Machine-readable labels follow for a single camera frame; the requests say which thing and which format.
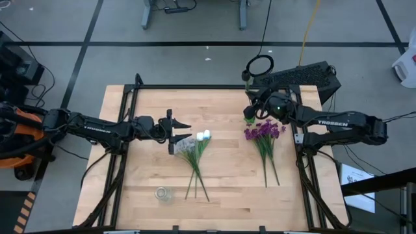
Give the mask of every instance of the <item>wooden tabletop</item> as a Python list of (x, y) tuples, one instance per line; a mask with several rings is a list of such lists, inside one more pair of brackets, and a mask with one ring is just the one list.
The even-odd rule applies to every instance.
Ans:
[[(123, 86), (107, 87), (101, 119), (117, 121), (122, 90)], [(315, 86), (301, 86), (301, 96), (304, 105), (322, 110)], [(259, 226), (265, 226), (269, 231), (307, 231), (291, 128), (288, 125), (274, 145), (280, 186), (267, 163), (265, 188), (261, 158), (243, 133), (246, 124), (242, 110), (247, 105), (243, 90), (139, 90), (135, 116), (149, 115), (157, 120), (172, 109), (174, 118), (192, 125), (176, 131), (177, 134), (191, 132), (195, 137), (197, 132), (211, 131), (212, 140), (200, 161), (211, 202), (206, 200), (200, 183), (197, 198), (191, 186), (185, 200), (192, 169), (183, 159), (169, 155), (167, 144), (135, 140), (129, 145), (117, 228), (169, 230), (178, 225), (180, 230), (258, 231)], [(309, 131), (325, 133), (326, 128), (314, 125)], [(321, 150), (332, 155), (330, 147)], [(88, 165), (102, 154), (101, 146), (92, 146)], [(96, 164), (85, 177), (74, 225), (80, 224), (101, 199), (109, 158)], [(348, 218), (334, 163), (318, 154), (315, 166), (322, 198), (346, 224)], [(157, 187), (172, 189), (169, 203), (155, 197)], [(319, 227), (316, 205), (311, 200), (315, 226)]]

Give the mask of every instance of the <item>table leg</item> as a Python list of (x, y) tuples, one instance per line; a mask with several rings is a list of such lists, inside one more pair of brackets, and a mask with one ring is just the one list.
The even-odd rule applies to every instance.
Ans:
[(142, 16), (142, 28), (147, 29), (149, 25), (150, 15), (151, 15), (151, 6), (153, 4), (153, 0), (143, 0), (144, 3), (144, 10)]
[(247, 28), (247, 0), (240, 0), (240, 30)]

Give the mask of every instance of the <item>white paper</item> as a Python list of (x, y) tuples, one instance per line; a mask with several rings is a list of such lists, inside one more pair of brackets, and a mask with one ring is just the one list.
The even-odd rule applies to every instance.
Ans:
[[(342, 164), (341, 166), (341, 184), (345, 185), (347, 183), (353, 183), (356, 181), (361, 181), (363, 179), (373, 178), (374, 175), (368, 174), (360, 169), (353, 168), (349, 165)], [(367, 196), (374, 198), (374, 193), (368, 193)], [(345, 197), (345, 202), (347, 205), (352, 207), (362, 209), (371, 213), (375, 213), (376, 207), (374, 201), (366, 198), (363, 195), (355, 195)]]

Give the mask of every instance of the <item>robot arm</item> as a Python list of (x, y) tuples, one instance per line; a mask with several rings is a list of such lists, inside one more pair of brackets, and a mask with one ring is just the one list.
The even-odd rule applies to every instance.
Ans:
[(65, 109), (53, 109), (46, 115), (42, 123), (44, 132), (54, 135), (69, 133), (87, 139), (92, 143), (100, 143), (106, 150), (122, 151), (124, 142), (135, 139), (155, 140), (160, 144), (169, 141), (169, 154), (174, 153), (174, 144), (191, 134), (172, 134), (173, 128), (189, 128), (189, 125), (172, 119), (172, 110), (167, 110), (165, 118), (154, 123), (151, 116), (139, 116), (127, 122), (109, 122), (85, 116), (78, 112)]
[(286, 94), (261, 88), (258, 91), (247, 91), (251, 105), (244, 110), (246, 119), (265, 119), (269, 116), (282, 124), (294, 123), (297, 127), (310, 125), (327, 125), (342, 127), (342, 131), (326, 133), (304, 133), (295, 135), (297, 144), (303, 146), (304, 152), (316, 155), (323, 146), (336, 144), (354, 144), (362, 142), (368, 145), (380, 145), (387, 141), (387, 124), (375, 116), (348, 111), (322, 112), (305, 107), (289, 99)]

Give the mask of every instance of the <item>white flower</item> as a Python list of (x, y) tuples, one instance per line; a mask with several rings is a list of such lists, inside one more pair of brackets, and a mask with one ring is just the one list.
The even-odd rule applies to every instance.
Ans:
[(203, 132), (203, 139), (204, 139), (204, 140), (209, 140), (209, 139), (210, 139), (210, 137), (211, 137), (211, 133), (209, 132), (209, 130), (205, 130), (205, 131)]
[(202, 141), (203, 140), (203, 133), (196, 133), (196, 140)]

